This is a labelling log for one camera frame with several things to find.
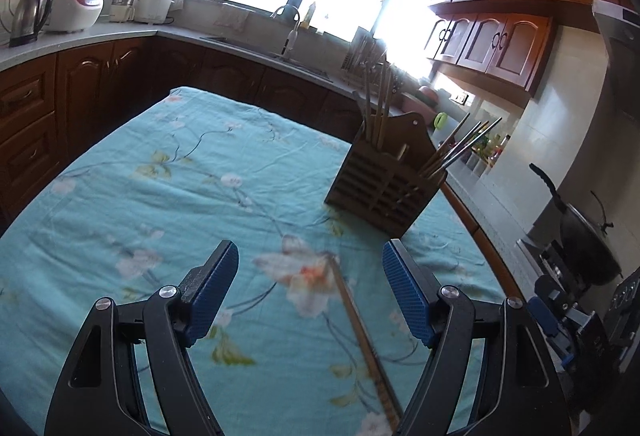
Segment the steel chopstick group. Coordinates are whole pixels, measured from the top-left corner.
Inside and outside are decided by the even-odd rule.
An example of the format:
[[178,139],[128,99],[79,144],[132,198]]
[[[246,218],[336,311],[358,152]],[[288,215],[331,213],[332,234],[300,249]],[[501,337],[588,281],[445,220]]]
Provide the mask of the steel chopstick group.
[[464,137],[458,142],[452,149],[446,154],[439,155],[434,160],[434,163],[427,167],[423,174],[427,179],[434,179],[436,175],[439,175],[442,171],[448,168],[453,162],[460,157],[484,136],[491,133],[502,122],[502,118],[498,117],[493,122],[478,123],[476,124]]

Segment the steel kitchen sink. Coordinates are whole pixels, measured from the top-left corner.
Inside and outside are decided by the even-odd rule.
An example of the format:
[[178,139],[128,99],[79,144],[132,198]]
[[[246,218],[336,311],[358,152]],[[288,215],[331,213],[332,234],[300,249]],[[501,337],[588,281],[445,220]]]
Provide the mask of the steel kitchen sink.
[[303,70],[306,73],[316,75],[325,80],[329,80],[329,75],[325,70],[321,70],[321,68],[307,66],[302,62],[294,60],[294,58],[289,58],[288,56],[284,56],[281,53],[268,51],[264,48],[258,46],[252,46],[251,44],[244,44],[242,41],[234,40],[231,38],[227,38],[224,36],[201,36],[201,39],[214,42],[215,44],[226,44],[227,46],[242,49],[245,51],[253,52],[256,55],[263,56],[264,58],[272,58],[274,61],[278,61],[280,63],[285,63],[299,70]]

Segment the black frying pan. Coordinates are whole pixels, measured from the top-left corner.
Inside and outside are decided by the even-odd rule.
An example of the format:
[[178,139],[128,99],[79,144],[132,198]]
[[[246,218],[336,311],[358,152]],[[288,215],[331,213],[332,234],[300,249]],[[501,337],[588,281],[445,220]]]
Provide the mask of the black frying pan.
[[605,240],[612,223],[593,222],[574,205],[565,202],[551,178],[537,165],[533,171],[546,185],[555,208],[560,212],[560,245],[565,266],[588,285],[605,285],[622,273],[620,263]]

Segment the green cap bottle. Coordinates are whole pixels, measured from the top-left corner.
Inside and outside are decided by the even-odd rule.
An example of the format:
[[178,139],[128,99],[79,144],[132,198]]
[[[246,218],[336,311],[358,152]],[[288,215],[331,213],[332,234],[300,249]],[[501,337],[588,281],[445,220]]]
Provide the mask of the green cap bottle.
[[495,150],[495,146],[495,138],[489,135],[484,135],[474,143],[472,150],[478,156],[488,159]]

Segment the wooden utensil holder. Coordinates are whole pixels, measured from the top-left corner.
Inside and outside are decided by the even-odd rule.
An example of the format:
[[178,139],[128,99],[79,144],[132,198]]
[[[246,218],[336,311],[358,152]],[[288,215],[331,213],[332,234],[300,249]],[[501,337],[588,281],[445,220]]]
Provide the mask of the wooden utensil holder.
[[402,237],[446,181],[444,170],[431,174],[425,166],[435,152],[416,112],[387,119],[381,148],[360,130],[324,201]]

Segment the lower wooden base cabinets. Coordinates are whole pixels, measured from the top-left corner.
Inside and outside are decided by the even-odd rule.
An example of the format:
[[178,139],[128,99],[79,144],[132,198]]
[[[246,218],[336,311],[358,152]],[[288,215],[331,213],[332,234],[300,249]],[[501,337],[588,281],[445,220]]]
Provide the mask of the lower wooden base cabinets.
[[71,161],[187,84],[345,141],[356,103],[319,81],[167,32],[47,37],[1,51],[1,223]]

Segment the steel range hood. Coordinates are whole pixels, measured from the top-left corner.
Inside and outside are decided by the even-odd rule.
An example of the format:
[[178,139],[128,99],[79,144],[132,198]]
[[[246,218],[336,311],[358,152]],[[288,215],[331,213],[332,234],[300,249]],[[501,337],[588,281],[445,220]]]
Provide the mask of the steel range hood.
[[608,52],[608,77],[614,101],[625,115],[639,122],[639,14],[605,0],[593,0],[591,10]]

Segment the dish drying rack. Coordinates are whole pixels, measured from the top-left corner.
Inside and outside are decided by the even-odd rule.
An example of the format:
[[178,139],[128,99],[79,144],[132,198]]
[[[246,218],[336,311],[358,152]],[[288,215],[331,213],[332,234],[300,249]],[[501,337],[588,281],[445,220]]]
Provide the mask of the dish drying rack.
[[358,26],[341,66],[342,79],[355,88],[363,88],[366,79],[378,86],[383,65],[386,65],[392,74],[394,86],[401,87],[405,84],[405,72],[390,63],[386,52],[387,47],[382,39],[374,38],[370,30]]

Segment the small blender jar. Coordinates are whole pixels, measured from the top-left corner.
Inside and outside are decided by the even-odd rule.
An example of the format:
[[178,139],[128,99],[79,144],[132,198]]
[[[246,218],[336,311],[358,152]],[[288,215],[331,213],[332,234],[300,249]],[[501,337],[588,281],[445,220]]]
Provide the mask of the small blender jar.
[[112,23],[126,23],[134,19],[134,0],[112,0],[110,7],[110,21]]

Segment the white red rice cooker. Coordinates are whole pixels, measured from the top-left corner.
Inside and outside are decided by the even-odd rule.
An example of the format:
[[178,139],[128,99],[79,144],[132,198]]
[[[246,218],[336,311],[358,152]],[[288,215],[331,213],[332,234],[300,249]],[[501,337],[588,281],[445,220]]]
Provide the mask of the white red rice cooker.
[[104,0],[53,0],[46,32],[81,32],[98,20]]

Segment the white slow cooker pot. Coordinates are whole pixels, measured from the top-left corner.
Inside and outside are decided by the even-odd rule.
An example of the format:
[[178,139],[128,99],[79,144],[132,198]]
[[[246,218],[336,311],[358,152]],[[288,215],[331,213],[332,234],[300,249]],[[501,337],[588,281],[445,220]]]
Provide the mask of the white slow cooker pot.
[[137,0],[134,20],[144,24],[163,24],[174,0]]

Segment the steel electric kettle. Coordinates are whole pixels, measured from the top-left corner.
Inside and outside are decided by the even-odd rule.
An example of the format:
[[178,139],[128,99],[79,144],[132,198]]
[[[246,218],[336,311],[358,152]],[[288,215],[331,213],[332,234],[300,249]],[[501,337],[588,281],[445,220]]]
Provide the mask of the steel electric kettle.
[[37,40],[51,13],[52,2],[53,0],[18,0],[12,21],[10,48]]

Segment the chrome sink faucet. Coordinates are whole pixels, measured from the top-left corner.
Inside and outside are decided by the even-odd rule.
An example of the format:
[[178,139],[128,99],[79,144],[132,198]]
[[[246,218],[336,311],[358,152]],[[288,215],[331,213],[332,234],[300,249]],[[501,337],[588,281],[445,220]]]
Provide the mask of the chrome sink faucet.
[[282,4],[270,13],[270,18],[286,23],[290,28],[279,53],[280,58],[289,58],[298,37],[299,25],[302,22],[298,7],[289,3]]

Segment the yellow dish soap bottle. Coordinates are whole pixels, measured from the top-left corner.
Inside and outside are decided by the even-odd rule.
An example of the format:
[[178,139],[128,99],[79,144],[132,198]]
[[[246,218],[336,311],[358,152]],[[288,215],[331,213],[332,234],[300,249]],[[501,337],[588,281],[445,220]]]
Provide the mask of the yellow dish soap bottle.
[[308,6],[308,10],[300,23],[300,27],[303,29],[308,29],[310,27],[310,23],[312,18],[314,17],[314,12],[316,12],[316,3],[312,2],[310,6]]

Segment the upper wooden wall cabinets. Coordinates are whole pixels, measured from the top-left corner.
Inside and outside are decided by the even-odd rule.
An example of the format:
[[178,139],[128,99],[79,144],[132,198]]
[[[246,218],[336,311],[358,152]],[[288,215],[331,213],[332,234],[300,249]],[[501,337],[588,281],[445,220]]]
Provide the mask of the upper wooden wall cabinets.
[[431,0],[436,23],[427,47],[445,73],[526,107],[544,75],[558,28],[596,30],[593,1]]

